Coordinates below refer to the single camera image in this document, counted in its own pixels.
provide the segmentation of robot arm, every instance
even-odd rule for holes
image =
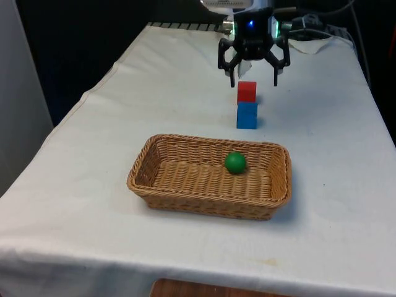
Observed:
[[[234,17],[234,40],[222,38],[218,44],[218,68],[230,74],[231,87],[235,86],[234,69],[242,60],[262,59],[273,67],[276,86],[278,71],[290,65],[290,52],[288,37],[278,33],[272,0],[201,0],[201,3],[210,11]],[[274,44],[283,50],[282,60],[271,52]],[[225,52],[231,47],[235,55],[226,62]]]

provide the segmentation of basket rim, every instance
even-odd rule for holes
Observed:
[[[220,140],[225,144],[241,144],[243,145],[255,145],[255,146],[270,146],[274,148],[282,149],[282,152],[285,154],[285,166],[286,169],[286,191],[283,196],[278,199],[265,199],[265,200],[246,200],[246,196],[231,196],[231,195],[216,195],[216,194],[201,194],[198,192],[191,191],[182,191],[182,190],[172,190],[167,187],[150,187],[136,184],[137,173],[142,167],[142,160],[144,160],[145,156],[148,154],[150,148],[155,144],[155,142],[159,139],[164,138],[173,138],[178,140],[193,140],[193,141],[205,141],[208,140],[216,140],[217,142]],[[145,143],[143,149],[140,151],[136,161],[130,170],[127,177],[127,186],[128,188],[135,192],[139,196],[162,196],[166,198],[173,199],[185,199],[186,195],[190,195],[194,197],[194,200],[201,201],[211,201],[211,202],[229,202],[240,205],[248,205],[254,207],[268,207],[268,208],[279,208],[288,203],[291,199],[291,159],[288,150],[280,144],[275,144],[272,142],[249,142],[243,140],[228,140],[228,139],[211,139],[206,137],[198,137],[198,136],[183,136],[179,134],[157,134],[151,136]]]

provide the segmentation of cable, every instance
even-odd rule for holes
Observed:
[[[349,3],[335,11],[329,11],[329,12],[316,12],[316,11],[310,11],[309,9],[300,9],[300,11],[304,14],[317,14],[319,17],[331,17],[336,14],[340,14],[341,12],[347,10],[349,7],[353,7],[353,4],[355,3],[356,0],[349,0]]]
[[[355,0],[349,0],[349,3],[353,4],[354,1]],[[358,33],[359,43],[360,43],[361,52],[362,52],[363,61],[364,61],[364,68],[366,68],[367,84],[369,85],[369,88],[371,89],[371,75],[370,75],[369,62],[368,62],[368,59],[367,59],[366,49],[364,48],[363,37],[361,35],[361,30],[360,30],[358,17],[356,16],[356,11],[355,11],[355,8],[353,7],[352,4],[351,4],[351,11],[352,11],[352,16],[353,16],[353,21],[355,22],[356,31]]]
[[[346,43],[347,45],[351,46],[351,44],[350,44],[350,43],[348,42],[348,40],[346,40],[345,38],[342,38],[342,37],[339,37],[339,36],[336,36],[336,35],[333,35],[333,34],[330,34],[330,33],[327,33],[327,32],[323,32],[323,31],[320,31],[320,30],[305,28],[305,29],[292,30],[292,31],[290,31],[289,33],[302,33],[302,32],[320,33],[320,34],[326,35],[326,36],[328,36],[328,37],[335,37],[335,38],[341,40],[342,42]],[[356,54],[356,56],[357,56],[358,53],[356,52],[356,43],[355,43],[355,41],[353,40],[352,35],[351,35],[348,31],[346,31],[346,30],[345,30],[345,33],[347,33],[348,36],[351,38],[350,41],[352,42],[353,49],[354,49],[355,54]]]

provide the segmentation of blue cube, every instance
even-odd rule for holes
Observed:
[[[256,102],[239,102],[236,117],[238,129],[257,129],[257,106]]]

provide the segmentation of dark background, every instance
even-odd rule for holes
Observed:
[[[317,11],[331,11],[346,3],[276,2],[278,7]],[[17,5],[54,125],[107,73],[147,22],[216,24],[223,18],[208,12],[199,0],[17,0]],[[396,25],[396,1],[356,0],[355,9],[368,54],[372,94],[396,141],[392,107],[396,54],[393,59],[388,55]],[[358,43],[350,10],[323,20],[348,28]]]

